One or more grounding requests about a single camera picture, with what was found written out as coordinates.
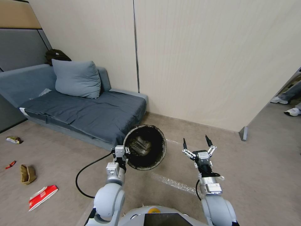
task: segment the gray carpet floor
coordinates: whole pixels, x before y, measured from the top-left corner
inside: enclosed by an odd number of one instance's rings
[[[301,225],[301,117],[283,111],[290,106],[269,104],[249,125],[249,137],[236,132],[147,113],[143,124],[162,130],[168,142],[164,161],[154,170],[127,167],[123,211],[144,205],[178,209],[204,221],[200,201],[158,180],[158,176],[194,187],[197,170],[181,153],[183,137],[193,147],[207,149],[205,134],[218,146],[212,158],[214,172],[225,176],[223,197],[229,200],[240,225]],[[20,145],[5,141],[19,136]],[[75,187],[77,172],[107,154],[106,150],[26,121],[0,134],[0,225],[82,225],[91,199]],[[15,166],[4,167],[16,160]],[[109,159],[87,168],[79,178],[81,188],[94,195],[104,185]],[[38,178],[20,183],[21,164],[34,165]],[[55,184],[59,191],[35,210],[28,201],[42,187]]]

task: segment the black cable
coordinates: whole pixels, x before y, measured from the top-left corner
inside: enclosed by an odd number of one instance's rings
[[[80,174],[85,168],[87,168],[87,167],[89,167],[90,165],[92,165],[92,164],[94,164],[94,163],[96,163],[96,162],[98,162],[98,161],[100,161],[100,160],[102,160],[102,159],[108,157],[108,156],[111,155],[111,154],[113,154],[113,152],[111,152],[110,154],[107,154],[106,156],[104,156],[104,157],[102,157],[102,158],[100,158],[100,159],[97,159],[96,161],[90,163],[89,165],[86,165],[86,166],[85,166],[84,168],[82,168],[82,169],[78,172],[78,174],[76,175],[76,178],[75,178],[75,185],[76,185],[77,189],[79,190],[79,192],[82,193],[84,196],[86,196],[86,197],[88,197],[88,198],[95,198],[95,196],[90,196],[90,195],[85,194],[85,193],[79,188],[79,186],[78,186],[78,184],[77,184],[77,178],[78,178],[79,174]]]
[[[201,197],[198,195],[198,183],[200,182],[200,179],[198,179],[197,184],[195,185],[195,191],[197,193],[198,199],[201,200]]]

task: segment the beige wall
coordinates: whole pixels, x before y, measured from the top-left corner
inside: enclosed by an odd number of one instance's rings
[[[138,91],[132,0],[30,0],[55,49],[107,69],[111,86]]]
[[[28,3],[0,0],[0,28],[39,29],[41,25]]]
[[[135,0],[148,111],[239,131],[301,65],[299,0]]]

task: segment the gray sofa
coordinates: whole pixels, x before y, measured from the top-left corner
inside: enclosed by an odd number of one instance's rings
[[[29,120],[111,150],[140,123],[148,97],[112,89],[106,69],[97,69],[101,79],[97,99],[57,92],[53,67],[46,64],[0,73],[0,94]]]

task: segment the black backpack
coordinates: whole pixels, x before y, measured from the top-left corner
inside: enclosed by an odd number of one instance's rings
[[[56,50],[56,49],[51,49],[51,50],[48,50],[46,52],[46,64],[49,64],[50,66],[52,66],[52,59],[55,59],[55,60],[62,60],[62,61],[71,61],[71,59],[66,55],[64,54],[61,50]]]

